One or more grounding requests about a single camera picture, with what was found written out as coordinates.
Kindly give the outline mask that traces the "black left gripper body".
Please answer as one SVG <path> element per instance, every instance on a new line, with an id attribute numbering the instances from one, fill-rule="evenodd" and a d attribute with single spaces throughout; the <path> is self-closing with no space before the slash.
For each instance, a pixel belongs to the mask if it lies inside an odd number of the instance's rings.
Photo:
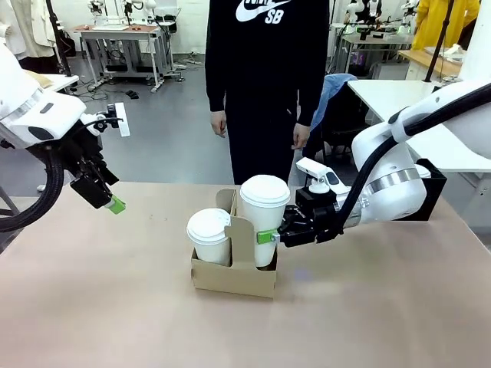
<path id="1" fill-rule="evenodd" d="M 73 176 L 86 175 L 112 186 L 119 179 L 108 169 L 102 155 L 102 139 L 88 128 L 72 128 L 58 144 L 64 168 Z"/>

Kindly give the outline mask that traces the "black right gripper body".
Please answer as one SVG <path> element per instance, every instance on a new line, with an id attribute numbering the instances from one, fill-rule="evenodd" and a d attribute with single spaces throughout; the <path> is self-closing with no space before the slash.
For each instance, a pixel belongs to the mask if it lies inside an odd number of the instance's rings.
<path id="1" fill-rule="evenodd" d="M 302 212 L 302 220 L 289 227 L 279 226 L 285 236 L 282 242 L 286 248 L 307 245 L 314 242 L 329 242 L 343 232 L 342 220 L 346 212 L 341 210 L 336 193 L 313 193 L 310 189 L 297 189 L 295 204 Z"/>

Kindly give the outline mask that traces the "person's left hand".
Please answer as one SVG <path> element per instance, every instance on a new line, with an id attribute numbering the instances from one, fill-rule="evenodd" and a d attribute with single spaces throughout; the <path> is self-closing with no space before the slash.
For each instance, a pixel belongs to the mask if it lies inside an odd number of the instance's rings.
<path id="1" fill-rule="evenodd" d="M 301 150 L 303 149 L 310 137 L 310 127 L 301 125 L 300 123 L 295 124 L 293 130 L 293 150 Z"/>

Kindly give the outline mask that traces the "person's right hand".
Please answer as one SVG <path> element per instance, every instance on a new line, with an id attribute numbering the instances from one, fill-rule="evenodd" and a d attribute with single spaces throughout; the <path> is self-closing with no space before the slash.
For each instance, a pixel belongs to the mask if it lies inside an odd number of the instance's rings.
<path id="1" fill-rule="evenodd" d="M 217 136 L 226 137 L 226 112 L 224 110 L 211 112 L 210 123 Z"/>

